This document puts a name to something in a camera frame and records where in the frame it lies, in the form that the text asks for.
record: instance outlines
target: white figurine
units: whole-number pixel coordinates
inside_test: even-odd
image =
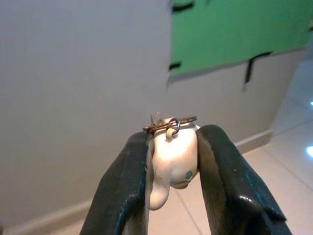
[[[154,134],[154,180],[150,196],[150,209],[158,210],[169,196],[170,186],[186,188],[196,176],[198,164],[197,126],[182,124],[178,133],[175,127]]]

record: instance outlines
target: green paper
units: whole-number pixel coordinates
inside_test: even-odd
[[[303,47],[312,16],[313,0],[194,0],[173,13],[171,75]]]

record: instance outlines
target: small jump ring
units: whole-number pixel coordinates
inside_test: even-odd
[[[176,122],[176,131],[173,133],[173,135],[176,135],[178,133],[178,131],[180,130],[180,120],[176,117],[172,118],[169,123],[171,123],[172,121],[175,121]]]

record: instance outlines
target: tile floor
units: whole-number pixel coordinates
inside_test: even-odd
[[[302,63],[263,147],[244,154],[263,178],[294,235],[313,235],[313,61]],[[78,235],[83,221],[50,235]],[[199,175],[183,190],[171,189],[168,202],[151,211],[148,235],[209,235]]]

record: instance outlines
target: keychain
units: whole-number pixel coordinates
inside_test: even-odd
[[[169,196],[170,186],[183,189],[196,176],[198,169],[197,117],[161,119],[151,115],[151,125],[143,130],[154,136],[152,157],[154,180],[150,209],[158,210]]]

